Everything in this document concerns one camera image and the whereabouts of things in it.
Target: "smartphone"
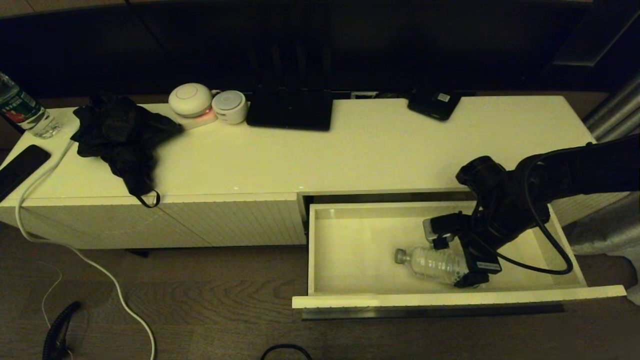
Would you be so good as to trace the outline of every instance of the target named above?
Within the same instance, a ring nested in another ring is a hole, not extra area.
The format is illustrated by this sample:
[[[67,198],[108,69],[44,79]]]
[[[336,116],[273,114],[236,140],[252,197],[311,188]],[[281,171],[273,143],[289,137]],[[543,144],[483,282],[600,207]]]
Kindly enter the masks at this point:
[[[51,157],[47,151],[36,145],[29,145],[5,167],[0,169],[0,201],[9,196],[33,172]]]
[[[461,95],[433,89],[417,90],[409,97],[409,109],[436,120],[449,120]]]

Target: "white round device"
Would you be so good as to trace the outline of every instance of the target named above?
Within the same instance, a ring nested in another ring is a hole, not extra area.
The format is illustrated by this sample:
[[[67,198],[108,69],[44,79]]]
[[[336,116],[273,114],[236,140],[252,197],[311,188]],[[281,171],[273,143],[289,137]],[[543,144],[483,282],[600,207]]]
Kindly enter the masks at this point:
[[[249,109],[244,94],[235,90],[221,92],[213,98],[211,104],[218,119],[229,124],[243,122]]]
[[[202,85],[188,83],[173,89],[169,106],[181,117],[198,117],[211,109],[211,91]]]

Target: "white cabinet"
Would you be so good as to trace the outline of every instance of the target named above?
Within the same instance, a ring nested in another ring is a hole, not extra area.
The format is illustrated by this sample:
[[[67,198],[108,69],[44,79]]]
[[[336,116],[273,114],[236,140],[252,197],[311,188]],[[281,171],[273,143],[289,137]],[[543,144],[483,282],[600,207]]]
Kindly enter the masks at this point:
[[[473,202],[314,204],[310,209],[308,296],[294,297],[293,308],[433,307],[544,303],[626,295],[623,286],[589,288],[552,214],[547,224],[569,253],[568,275],[532,272],[501,261],[502,272],[479,288],[453,286],[414,277],[394,263],[396,248],[425,244],[425,218],[462,210]],[[535,229],[500,252],[534,266],[562,268],[563,260]]]
[[[293,194],[167,197],[158,207],[101,204],[23,207],[26,229],[79,249],[148,249],[307,242]],[[16,225],[15,208],[0,207],[0,221]]]

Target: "black cloth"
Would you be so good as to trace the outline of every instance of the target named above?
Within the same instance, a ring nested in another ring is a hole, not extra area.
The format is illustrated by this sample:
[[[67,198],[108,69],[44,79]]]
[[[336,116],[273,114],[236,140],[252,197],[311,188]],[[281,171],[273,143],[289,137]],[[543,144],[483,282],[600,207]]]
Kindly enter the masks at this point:
[[[136,105],[128,97],[94,95],[89,105],[74,110],[80,128],[71,140],[78,143],[78,155],[100,156],[121,177],[129,193],[148,208],[157,206],[160,195],[154,190],[152,172],[156,167],[153,150],[184,131],[182,125]],[[156,193],[154,205],[142,195]]]

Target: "bottle cap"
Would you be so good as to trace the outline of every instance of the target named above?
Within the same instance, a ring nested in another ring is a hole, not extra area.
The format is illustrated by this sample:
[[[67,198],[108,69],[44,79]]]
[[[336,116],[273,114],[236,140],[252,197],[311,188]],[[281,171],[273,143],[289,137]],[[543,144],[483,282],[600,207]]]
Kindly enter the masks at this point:
[[[403,249],[396,249],[396,264],[404,264],[407,260],[406,251]]]

